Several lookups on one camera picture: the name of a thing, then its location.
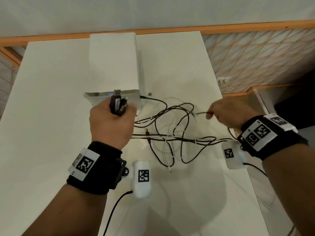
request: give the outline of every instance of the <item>white table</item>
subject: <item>white table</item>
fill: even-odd
[[[199,110],[221,98],[199,32],[136,36],[145,91],[177,97]],[[0,124],[0,234],[20,235],[65,183],[68,167],[90,143],[90,103],[83,92],[102,91],[89,69],[89,39],[29,43]],[[228,136],[216,119],[197,118],[202,131]],[[192,163],[170,173],[148,143],[132,139],[123,150],[129,163],[150,161],[152,196],[126,196],[108,235],[268,235],[246,170],[229,170],[221,146],[207,147]],[[113,204],[130,182],[108,194],[99,235]]]

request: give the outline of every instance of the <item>black and white square marker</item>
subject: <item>black and white square marker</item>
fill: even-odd
[[[270,130],[263,124],[260,124],[254,132],[260,137],[264,138],[268,133],[270,133]]]
[[[234,157],[232,148],[224,149],[225,158],[232,158]]]
[[[84,156],[79,162],[79,164],[77,165],[76,169],[78,169],[79,171],[82,171],[83,173],[87,173],[89,169],[91,168],[93,162],[94,162],[93,160]]]
[[[278,124],[278,125],[284,125],[284,124],[288,123],[280,117],[273,117],[273,118],[270,118],[270,120],[273,121],[274,123]]]
[[[250,133],[248,134],[247,137],[245,137],[245,139],[248,141],[249,144],[251,144],[252,146],[254,146],[258,141],[259,138],[254,134],[254,133]]]
[[[149,181],[149,170],[139,170],[138,182],[148,182]]]

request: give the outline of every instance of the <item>tangled cable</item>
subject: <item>tangled cable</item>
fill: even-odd
[[[225,141],[232,140],[231,138],[217,139],[214,136],[207,136],[207,137],[202,137],[202,138],[199,138],[199,139],[188,139],[188,138],[185,138],[184,135],[185,135],[185,131],[187,130],[187,127],[189,125],[190,115],[195,117],[195,115],[200,114],[200,113],[197,113],[197,114],[193,113],[193,110],[194,110],[195,106],[192,103],[182,103],[180,105],[174,105],[174,106],[168,107],[167,103],[162,101],[162,100],[160,100],[160,99],[148,98],[148,97],[145,97],[145,96],[140,96],[140,98],[148,99],[148,100],[154,100],[154,101],[159,101],[159,102],[161,102],[161,103],[163,103],[165,105],[165,109],[159,111],[156,115],[153,115],[151,117],[144,118],[144,119],[141,119],[141,120],[137,120],[135,122],[135,127],[137,127],[137,128],[145,128],[146,129],[146,133],[145,134],[133,134],[132,138],[147,139],[148,143],[150,145],[150,148],[151,148],[153,154],[155,155],[155,157],[158,159],[158,161],[163,166],[168,167],[169,169],[175,164],[175,158],[174,158],[175,151],[172,149],[170,142],[180,141],[180,147],[179,147],[179,149],[180,149],[180,160],[184,164],[188,164],[188,163],[192,162],[193,160],[195,160],[199,156],[199,154],[207,146],[212,146],[212,145],[215,145],[215,144],[218,144],[218,143],[222,143],[222,142],[225,142]],[[172,110],[182,110],[182,111],[185,112],[185,115],[176,124],[175,128],[172,131],[172,134],[170,134],[170,135],[161,134],[159,132],[158,128],[157,128],[157,120],[161,116],[163,116],[164,114],[166,114],[166,113],[168,113],[169,111],[172,111]],[[186,123],[186,125],[184,127],[184,130],[183,131],[176,131],[177,127],[179,126],[179,124],[181,122],[183,122],[184,119],[187,119],[187,123]],[[149,133],[149,131],[147,129],[147,127],[152,125],[152,124],[154,124],[155,133]],[[181,136],[176,136],[175,133],[177,133],[177,132],[182,132]],[[164,163],[160,160],[160,158],[157,156],[156,152],[153,150],[152,141],[163,141],[164,142],[163,150],[162,150]],[[183,143],[184,142],[194,143],[195,145],[200,145],[200,146],[203,146],[203,147],[199,150],[199,152],[191,160],[184,161],[183,155],[182,155],[182,152],[183,152],[182,148],[183,148]],[[168,145],[168,147],[170,149],[170,153],[172,155],[172,163],[171,164],[168,164],[168,162],[166,160],[166,157],[165,157],[166,145]]]

